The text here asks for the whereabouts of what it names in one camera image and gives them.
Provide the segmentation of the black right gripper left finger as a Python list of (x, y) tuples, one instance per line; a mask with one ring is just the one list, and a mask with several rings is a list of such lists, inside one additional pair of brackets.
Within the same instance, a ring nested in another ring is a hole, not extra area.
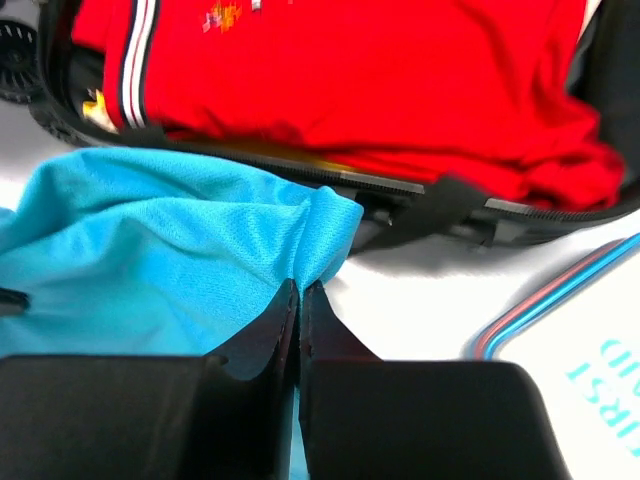
[(5, 479), (285, 479), (297, 287), (203, 356), (1, 362)]

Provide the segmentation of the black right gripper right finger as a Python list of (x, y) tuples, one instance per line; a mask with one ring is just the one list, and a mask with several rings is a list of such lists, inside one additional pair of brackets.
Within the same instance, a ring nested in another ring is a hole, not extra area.
[(321, 284), (300, 314), (300, 424), (314, 479), (565, 479), (542, 397), (519, 366), (384, 361)]

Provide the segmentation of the teal shirt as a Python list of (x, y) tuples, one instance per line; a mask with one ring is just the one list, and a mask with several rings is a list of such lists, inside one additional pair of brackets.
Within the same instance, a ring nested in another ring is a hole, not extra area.
[[(12, 356), (203, 356), (285, 281), (330, 280), (363, 215), (213, 157), (87, 148), (48, 160), (1, 213), (1, 362)], [(291, 423), (289, 475), (305, 477)]]

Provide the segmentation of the red polo shirt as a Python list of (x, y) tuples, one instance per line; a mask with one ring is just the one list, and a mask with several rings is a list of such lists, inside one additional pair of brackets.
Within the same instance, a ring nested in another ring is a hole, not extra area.
[(282, 147), (515, 202), (614, 204), (624, 174), (565, 89), (581, 1), (85, 1), (120, 130)]

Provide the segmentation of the orange patterned white pouch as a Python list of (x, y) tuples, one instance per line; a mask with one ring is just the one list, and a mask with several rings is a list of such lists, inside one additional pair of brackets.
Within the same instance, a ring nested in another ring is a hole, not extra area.
[(83, 118), (107, 132), (117, 134), (118, 129), (108, 114), (102, 91), (96, 89), (89, 90), (88, 93), (89, 99), (82, 102)]

